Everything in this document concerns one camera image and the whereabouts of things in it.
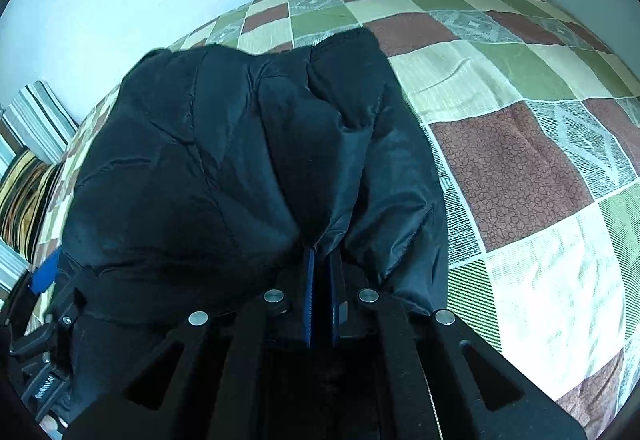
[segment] green striped patch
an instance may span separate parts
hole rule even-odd
[[[494,290],[482,259],[449,270],[447,308],[502,352]]]
[[[600,202],[625,286],[625,340],[640,322],[640,184]]]

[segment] silver screw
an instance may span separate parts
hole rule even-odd
[[[370,288],[363,288],[358,292],[358,299],[363,303],[375,303],[379,298],[378,292]]]
[[[439,310],[436,312],[436,321],[441,325],[450,326],[456,322],[456,316],[449,310]]]
[[[209,316],[206,312],[193,312],[189,315],[189,324],[191,326],[202,326],[209,320]]]
[[[284,293],[281,290],[273,289],[267,290],[264,293],[264,300],[268,303],[279,303],[284,299]]]

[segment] black puffer jacket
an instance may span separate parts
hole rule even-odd
[[[446,304],[447,226],[429,143],[375,37],[251,56],[145,56],[76,184],[59,286],[83,271],[72,419],[192,311],[237,307],[336,246],[370,282]]]

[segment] bed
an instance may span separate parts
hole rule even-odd
[[[170,48],[282,52],[356,26],[378,38],[436,161],[449,309],[596,438],[640,376],[640,82],[549,0],[255,0]],[[36,265],[117,94],[63,155]]]

